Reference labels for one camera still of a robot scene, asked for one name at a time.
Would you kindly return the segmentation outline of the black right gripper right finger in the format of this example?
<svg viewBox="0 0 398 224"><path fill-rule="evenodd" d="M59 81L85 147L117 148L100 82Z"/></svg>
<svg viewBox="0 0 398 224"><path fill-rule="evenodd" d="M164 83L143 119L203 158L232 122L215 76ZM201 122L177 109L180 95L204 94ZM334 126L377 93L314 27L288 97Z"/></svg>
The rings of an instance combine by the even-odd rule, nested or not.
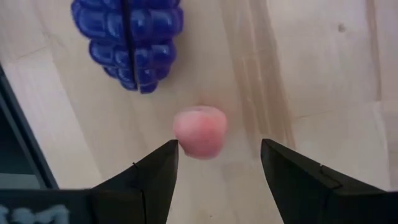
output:
<svg viewBox="0 0 398 224"><path fill-rule="evenodd" d="M284 224L398 224L398 192L324 166L271 139L261 162Z"/></svg>

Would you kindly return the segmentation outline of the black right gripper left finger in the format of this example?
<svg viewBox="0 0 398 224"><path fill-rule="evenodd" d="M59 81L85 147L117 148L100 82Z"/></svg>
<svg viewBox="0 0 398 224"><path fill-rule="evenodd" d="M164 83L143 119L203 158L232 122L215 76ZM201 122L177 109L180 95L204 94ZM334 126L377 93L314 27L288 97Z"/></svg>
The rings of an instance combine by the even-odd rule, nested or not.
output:
<svg viewBox="0 0 398 224"><path fill-rule="evenodd" d="M178 170L178 141L170 140L97 185L95 224L166 224Z"/></svg>

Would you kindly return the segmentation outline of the pink toy peach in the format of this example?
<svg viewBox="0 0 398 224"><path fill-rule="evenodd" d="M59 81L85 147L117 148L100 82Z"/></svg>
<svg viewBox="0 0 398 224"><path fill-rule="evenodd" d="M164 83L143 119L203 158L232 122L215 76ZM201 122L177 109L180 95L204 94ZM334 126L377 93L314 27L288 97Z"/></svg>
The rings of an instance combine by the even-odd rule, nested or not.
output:
<svg viewBox="0 0 398 224"><path fill-rule="evenodd" d="M174 117L173 131L184 153L195 159L217 157L228 129L226 115L211 106L193 106Z"/></svg>

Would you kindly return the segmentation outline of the purple toy grape bunch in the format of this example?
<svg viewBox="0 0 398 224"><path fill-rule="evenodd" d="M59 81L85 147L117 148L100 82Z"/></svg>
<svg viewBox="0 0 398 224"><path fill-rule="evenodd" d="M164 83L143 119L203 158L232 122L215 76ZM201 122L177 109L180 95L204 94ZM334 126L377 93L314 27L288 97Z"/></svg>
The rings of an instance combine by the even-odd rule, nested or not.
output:
<svg viewBox="0 0 398 224"><path fill-rule="evenodd" d="M92 60L123 88L149 94L168 76L184 25L180 0L73 0L71 14Z"/></svg>

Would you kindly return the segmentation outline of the black aluminium table frame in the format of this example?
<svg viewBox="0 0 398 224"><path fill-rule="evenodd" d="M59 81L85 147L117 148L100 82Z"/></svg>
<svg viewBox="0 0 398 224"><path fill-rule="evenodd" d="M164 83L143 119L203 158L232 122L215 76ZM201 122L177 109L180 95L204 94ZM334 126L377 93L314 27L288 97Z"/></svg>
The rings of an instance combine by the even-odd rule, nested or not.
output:
<svg viewBox="0 0 398 224"><path fill-rule="evenodd" d="M0 188L58 189L1 64Z"/></svg>

